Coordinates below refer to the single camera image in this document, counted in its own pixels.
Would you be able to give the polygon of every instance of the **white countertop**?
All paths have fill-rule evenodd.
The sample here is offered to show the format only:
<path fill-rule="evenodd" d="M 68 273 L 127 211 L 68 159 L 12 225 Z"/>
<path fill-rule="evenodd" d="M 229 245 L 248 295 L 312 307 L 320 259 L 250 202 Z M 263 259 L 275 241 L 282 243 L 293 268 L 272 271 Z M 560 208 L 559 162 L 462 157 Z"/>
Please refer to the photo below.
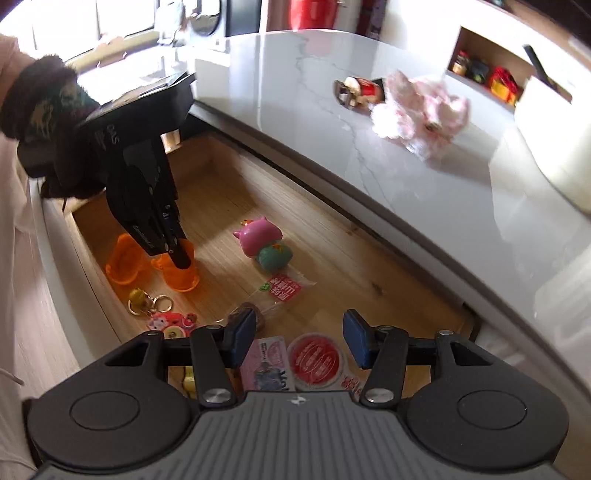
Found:
<path fill-rule="evenodd" d="M 452 93 L 471 98 L 472 124 L 440 165 L 423 163 L 374 134 L 368 116 L 340 106 L 332 82 L 442 72 L 395 47 L 328 31 L 232 37 L 225 52 L 155 48 L 81 81 L 104 102 L 138 86 L 138 77 L 193 65 L 198 102 L 344 181 L 508 307 L 591 385 L 591 222 L 546 181 L 503 106 L 446 77 Z"/>

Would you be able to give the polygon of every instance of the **wooden drawer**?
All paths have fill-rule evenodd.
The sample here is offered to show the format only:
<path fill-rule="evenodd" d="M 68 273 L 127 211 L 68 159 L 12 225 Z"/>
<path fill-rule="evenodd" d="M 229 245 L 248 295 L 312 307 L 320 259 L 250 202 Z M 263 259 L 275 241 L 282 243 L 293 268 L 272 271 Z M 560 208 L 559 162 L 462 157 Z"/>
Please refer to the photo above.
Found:
<path fill-rule="evenodd" d="M 207 134 L 168 154 L 178 188 L 181 223 L 195 246 L 200 283 L 176 293 L 159 272 L 144 271 L 130 286 L 109 283 L 104 268 L 122 227 L 100 195 L 67 216 L 76 251 L 93 291 L 121 342 L 147 327 L 127 312 L 131 288 L 174 299 L 174 310 L 195 312 L 212 323 L 255 291 L 268 275 L 244 256 L 232 232 L 243 219 L 265 215 L 281 228 L 294 251 L 291 265 L 317 284 L 303 292 L 261 336 L 283 335 L 289 344 L 305 332 L 332 336 L 348 354 L 342 336 L 346 309 L 371 324 L 392 324 L 412 336 L 440 329 L 469 332 L 469 316 L 408 269 L 391 251 L 309 192 L 225 139 Z M 351 370 L 363 375 L 354 366 Z M 428 368 L 407 372 L 405 394 L 428 382 Z"/>

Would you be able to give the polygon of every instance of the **keychain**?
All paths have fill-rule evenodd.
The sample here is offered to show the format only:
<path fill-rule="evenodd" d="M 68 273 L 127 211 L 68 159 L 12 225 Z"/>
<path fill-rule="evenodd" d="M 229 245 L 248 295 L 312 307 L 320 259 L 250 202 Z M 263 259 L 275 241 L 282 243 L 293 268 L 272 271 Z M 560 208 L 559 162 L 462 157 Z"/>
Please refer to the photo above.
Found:
<path fill-rule="evenodd" d="M 148 321 L 148 328 L 160 330 L 166 339 L 188 337 L 198 325 L 197 315 L 194 313 L 154 313 Z"/>
<path fill-rule="evenodd" d="M 159 305 L 167 300 L 170 304 L 164 310 L 160 309 Z M 150 330 L 160 330 L 166 339 L 188 337 L 199 324 L 197 315 L 171 312 L 172 308 L 173 299 L 167 295 L 152 298 L 141 288 L 134 288 L 129 293 L 127 309 L 138 317 L 140 315 L 149 317 Z"/>
<path fill-rule="evenodd" d="M 170 305 L 168 305 L 168 307 L 166 307 L 164 310 L 159 309 L 158 305 L 166 300 L 170 302 Z M 135 315 L 136 317 L 141 315 L 151 317 L 155 313 L 170 312 L 172 308 L 173 299 L 168 295 L 158 295 L 157 297 L 152 298 L 141 288 L 134 288 L 131 292 L 129 292 L 127 309 L 132 315 Z"/>

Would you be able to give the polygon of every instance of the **orange plastic toy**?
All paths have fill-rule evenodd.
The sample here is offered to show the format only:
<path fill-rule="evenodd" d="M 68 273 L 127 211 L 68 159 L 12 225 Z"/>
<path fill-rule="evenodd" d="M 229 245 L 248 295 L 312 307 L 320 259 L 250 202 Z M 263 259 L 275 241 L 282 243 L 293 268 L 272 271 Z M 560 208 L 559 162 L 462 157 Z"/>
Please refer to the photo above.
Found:
<path fill-rule="evenodd" d="M 199 275 L 197 275 L 197 267 L 195 265 L 195 259 L 193 258 L 193 244 L 184 238 L 181 238 L 180 242 L 181 246 L 191 259 L 191 265 L 189 268 L 181 270 L 180 268 L 175 267 L 168 254 L 162 254 L 158 258 L 154 258 L 152 260 L 152 266 L 162 271 L 162 276 L 164 277 L 166 285 L 173 290 L 186 292 L 191 291 L 197 286 L 199 283 Z"/>
<path fill-rule="evenodd" d="M 107 277 L 117 285 L 128 285 L 137 278 L 140 270 L 147 267 L 146 253 L 132 236 L 128 233 L 119 235 L 105 267 Z"/>

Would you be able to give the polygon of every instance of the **key ring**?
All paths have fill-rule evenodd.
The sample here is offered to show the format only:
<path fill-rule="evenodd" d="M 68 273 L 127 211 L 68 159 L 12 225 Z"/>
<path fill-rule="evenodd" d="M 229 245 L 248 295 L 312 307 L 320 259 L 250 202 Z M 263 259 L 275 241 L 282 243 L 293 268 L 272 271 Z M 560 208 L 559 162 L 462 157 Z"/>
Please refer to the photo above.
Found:
<path fill-rule="evenodd" d="M 164 310 L 158 308 L 158 303 L 168 300 L 170 305 Z M 173 308 L 173 299 L 168 295 L 158 295 L 157 297 L 150 297 L 147 292 L 140 288 L 134 288 L 127 300 L 127 309 L 130 314 L 140 317 L 141 315 L 151 316 L 154 313 L 167 313 Z"/>

